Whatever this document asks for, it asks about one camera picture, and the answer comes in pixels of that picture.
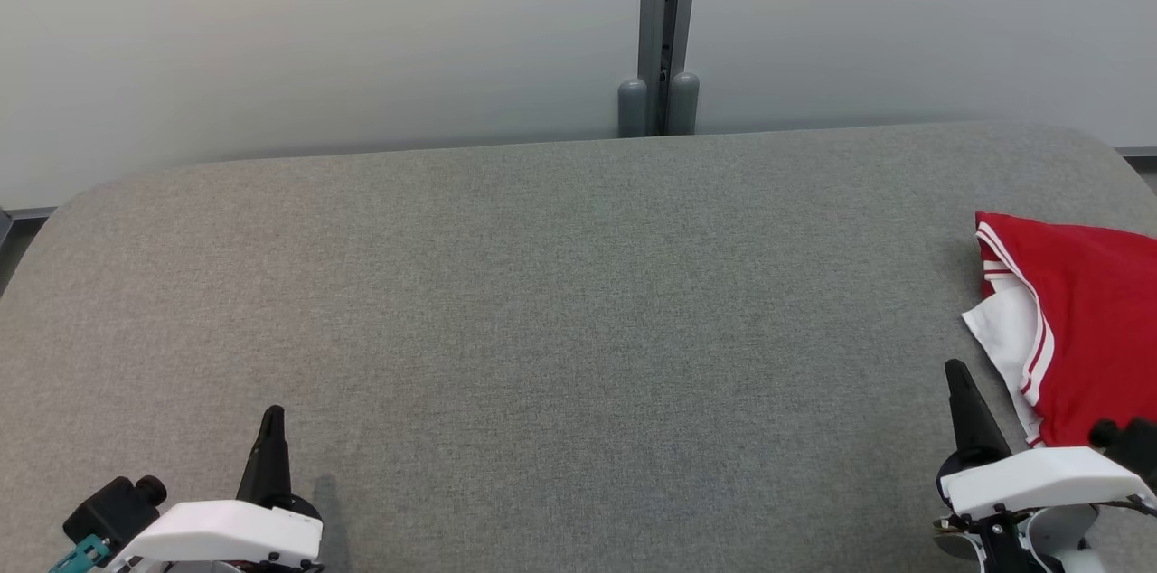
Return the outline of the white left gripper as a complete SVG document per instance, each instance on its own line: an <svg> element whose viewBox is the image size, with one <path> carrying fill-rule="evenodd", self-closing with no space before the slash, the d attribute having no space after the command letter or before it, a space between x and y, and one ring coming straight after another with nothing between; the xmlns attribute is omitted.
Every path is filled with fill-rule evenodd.
<svg viewBox="0 0 1157 573"><path fill-rule="evenodd" d="M320 561L323 521L266 508L292 494L285 409L267 407L237 499L150 506L157 517L108 561L110 572L303 572Z"/></svg>

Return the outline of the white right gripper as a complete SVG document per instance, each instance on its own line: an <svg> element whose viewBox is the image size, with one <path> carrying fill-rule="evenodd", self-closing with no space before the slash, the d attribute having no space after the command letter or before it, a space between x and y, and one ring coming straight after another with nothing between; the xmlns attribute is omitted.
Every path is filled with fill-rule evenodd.
<svg viewBox="0 0 1157 573"><path fill-rule="evenodd" d="M949 360L944 374L955 429L955 451L944 465L982 465L938 479L955 515L982 520L1074 504L1137 504L1154 510L1154 491L1142 477L1092 448L1038 448L1011 456L967 363Z"/></svg>

